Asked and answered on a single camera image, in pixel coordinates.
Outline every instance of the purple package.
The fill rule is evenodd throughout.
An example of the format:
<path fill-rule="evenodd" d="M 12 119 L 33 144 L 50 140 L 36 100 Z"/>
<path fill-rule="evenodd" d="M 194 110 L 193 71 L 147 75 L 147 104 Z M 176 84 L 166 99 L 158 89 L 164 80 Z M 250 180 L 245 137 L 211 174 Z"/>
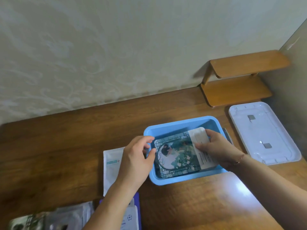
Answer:
<path fill-rule="evenodd" d="M 142 225 L 141 225 L 141 208 L 140 208 L 140 194 L 137 192 L 134 196 L 134 205 L 136 205 L 136 207 L 138 208 L 138 228 L 139 230 L 142 230 Z"/>

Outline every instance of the wooden table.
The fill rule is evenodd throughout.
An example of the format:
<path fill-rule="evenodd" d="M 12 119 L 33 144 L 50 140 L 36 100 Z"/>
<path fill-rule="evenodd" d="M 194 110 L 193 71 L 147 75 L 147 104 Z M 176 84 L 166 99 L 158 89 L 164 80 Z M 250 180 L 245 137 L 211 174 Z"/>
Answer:
<path fill-rule="evenodd" d="M 210 108 L 199 87 L 8 123 L 0 128 L 0 229 L 12 218 L 102 196 L 104 150 L 147 126 L 215 116 L 242 143 L 228 108 Z M 307 189 L 307 163 L 272 166 Z M 281 229 L 232 173 L 139 190 L 143 229 Z"/>

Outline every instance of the white plastic lid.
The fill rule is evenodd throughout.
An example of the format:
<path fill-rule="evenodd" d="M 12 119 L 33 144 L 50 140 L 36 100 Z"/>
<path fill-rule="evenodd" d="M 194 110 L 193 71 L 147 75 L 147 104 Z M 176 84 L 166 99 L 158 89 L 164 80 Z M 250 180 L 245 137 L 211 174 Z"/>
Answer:
<path fill-rule="evenodd" d="M 301 152 L 268 104 L 234 105 L 229 114 L 252 158 L 267 165 L 301 159 Z"/>

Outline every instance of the hand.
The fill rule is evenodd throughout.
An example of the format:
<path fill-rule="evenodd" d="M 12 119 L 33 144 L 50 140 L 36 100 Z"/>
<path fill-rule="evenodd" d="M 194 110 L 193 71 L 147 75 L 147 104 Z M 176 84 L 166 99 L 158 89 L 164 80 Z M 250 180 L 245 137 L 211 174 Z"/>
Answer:
<path fill-rule="evenodd" d="M 196 143 L 195 146 L 203 152 L 207 152 L 213 158 L 216 158 L 219 164 L 228 169 L 230 166 L 240 162 L 244 153 L 233 146 L 220 133 L 206 129 L 207 135 L 210 137 L 209 143 Z"/>
<path fill-rule="evenodd" d="M 124 185 L 133 195 L 153 168 L 156 149 L 151 149 L 146 159 L 143 155 L 150 148 L 147 143 L 153 140 L 153 136 L 137 136 L 124 148 L 116 183 Z"/>

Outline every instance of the blue plastic container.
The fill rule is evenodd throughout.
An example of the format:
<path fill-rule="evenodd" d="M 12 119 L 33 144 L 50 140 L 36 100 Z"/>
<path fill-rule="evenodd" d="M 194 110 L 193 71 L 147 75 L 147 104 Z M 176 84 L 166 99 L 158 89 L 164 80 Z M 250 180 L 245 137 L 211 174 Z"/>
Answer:
<path fill-rule="evenodd" d="M 222 127 L 219 121 L 213 116 L 204 116 L 204 117 L 199 117 L 199 118 L 194 118 L 194 119 L 187 119 L 187 120 L 181 120 L 181 121 L 176 121 L 176 122 L 171 122 L 171 123 L 163 123 L 159 125 L 149 126 L 145 129 L 144 135 L 151 135 L 151 136 L 154 136 L 155 138 L 160 139 L 168 135 L 179 134 L 184 131 L 189 131 L 189 130 L 192 130 L 198 127 L 204 127 L 206 129 L 211 129 L 213 131 L 221 133 L 225 137 L 225 134 L 222 130 Z M 214 174 L 221 174 L 225 172 L 227 171 L 223 169 L 220 165 L 218 165 L 217 167 L 213 169 L 203 170 L 203 171 L 199 171 L 193 174 L 186 174 L 186 175 L 173 177 L 173 178 L 158 178 L 156 175 L 155 168 L 153 168 L 151 172 L 149 173 L 149 178 L 156 185 L 166 185 L 166 184 L 171 184 L 175 182 L 182 182 L 182 181 L 190 180 L 193 178 L 201 178 L 201 177 L 210 176 Z"/>

